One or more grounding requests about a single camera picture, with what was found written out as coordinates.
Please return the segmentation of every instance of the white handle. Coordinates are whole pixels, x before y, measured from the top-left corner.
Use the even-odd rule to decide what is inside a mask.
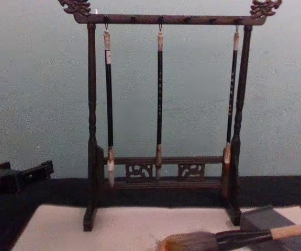
[[[301,225],[278,227],[270,231],[273,239],[283,239],[301,235]]]

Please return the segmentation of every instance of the white felt mat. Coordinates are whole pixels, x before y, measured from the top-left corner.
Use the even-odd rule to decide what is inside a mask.
[[[301,224],[300,207],[276,210]],[[224,209],[133,207],[98,209],[93,231],[83,232],[84,213],[84,208],[40,206],[13,250],[154,251],[156,242],[171,234],[238,229]]]

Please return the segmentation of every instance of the large brush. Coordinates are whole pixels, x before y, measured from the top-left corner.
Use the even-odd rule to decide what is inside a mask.
[[[158,244],[157,251],[234,250],[248,245],[299,235],[301,235],[301,225],[284,226],[259,232],[237,230],[217,234],[209,232],[175,234],[161,241]]]

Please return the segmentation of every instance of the hook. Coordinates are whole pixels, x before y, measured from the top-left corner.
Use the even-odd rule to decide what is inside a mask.
[[[163,23],[163,19],[164,17],[159,17],[159,27],[160,27],[160,31],[162,31],[162,23]]]
[[[191,16],[187,16],[187,17],[185,17],[184,21],[189,22],[191,20],[191,18],[192,18]]]
[[[236,24],[236,25],[239,25],[241,22],[242,22],[241,17],[234,19],[234,24]]]
[[[108,16],[104,16],[105,29],[108,29]]]
[[[208,21],[212,25],[217,19],[215,17],[210,18]]]

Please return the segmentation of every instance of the wooden stand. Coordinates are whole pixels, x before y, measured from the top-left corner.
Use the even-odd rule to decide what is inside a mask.
[[[225,151],[219,156],[164,157],[162,165],[177,165],[176,177],[162,177],[156,182],[153,177],[155,157],[122,157],[115,158],[116,165],[125,165],[126,177],[117,179],[114,189],[216,189],[221,194],[224,207],[227,209],[234,225],[239,225],[241,211],[239,208],[239,156],[240,129],[242,109],[246,90],[246,79],[249,60],[252,26],[263,25],[267,16],[272,16],[282,1],[253,1],[251,16],[160,16],[160,15],[99,15],[90,14],[90,3],[83,0],[59,0],[66,13],[73,14],[76,22],[87,24],[88,29],[88,107],[89,132],[88,140],[88,183],[89,199],[84,216],[84,231],[91,231],[96,209],[100,207],[99,198],[110,190],[104,178],[104,167],[107,159],[96,141],[96,62],[95,62],[95,28],[96,24],[129,24],[129,25],[241,25],[244,26],[244,39],[240,65],[240,76],[237,90],[234,134],[231,140],[230,157],[225,161]],[[206,164],[222,164],[219,180],[204,176]]]

